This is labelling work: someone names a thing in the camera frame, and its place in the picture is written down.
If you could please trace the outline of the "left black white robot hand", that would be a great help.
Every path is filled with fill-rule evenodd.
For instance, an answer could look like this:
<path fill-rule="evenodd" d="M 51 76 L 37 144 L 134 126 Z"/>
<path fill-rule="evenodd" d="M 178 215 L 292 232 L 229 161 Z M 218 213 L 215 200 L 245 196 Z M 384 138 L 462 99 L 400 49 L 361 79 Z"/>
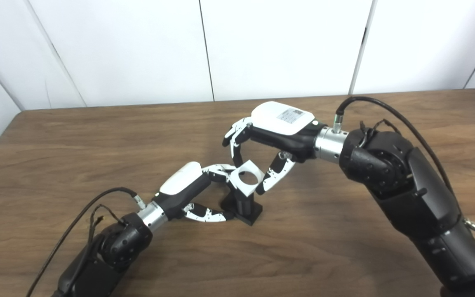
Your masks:
<path fill-rule="evenodd" d="M 230 181 L 230 173 L 235 169 L 230 164 L 202 168 L 198 162 L 188 162 L 160 187 L 151 203 L 138 215 L 153 231 L 165 222 L 183 217 L 203 223 L 233 220 L 235 216 L 232 212 L 213 210 L 194 203 L 193 199 L 212 182 Z"/>

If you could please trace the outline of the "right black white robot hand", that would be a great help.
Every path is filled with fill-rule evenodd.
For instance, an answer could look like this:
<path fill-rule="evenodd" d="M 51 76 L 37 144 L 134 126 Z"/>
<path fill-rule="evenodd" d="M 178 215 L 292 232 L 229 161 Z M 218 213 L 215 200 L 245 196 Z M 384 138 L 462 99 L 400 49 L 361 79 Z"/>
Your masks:
<path fill-rule="evenodd" d="M 308 111 L 268 101 L 253 109 L 249 117 L 232 124 L 222 145 L 230 147 L 230 156 L 236 167 L 244 163 L 240 150 L 245 141 L 252 140 L 279 149 L 256 187 L 256 193 L 262 195 L 283 179 L 296 163 L 317 158 L 315 140 L 325 126 Z"/>

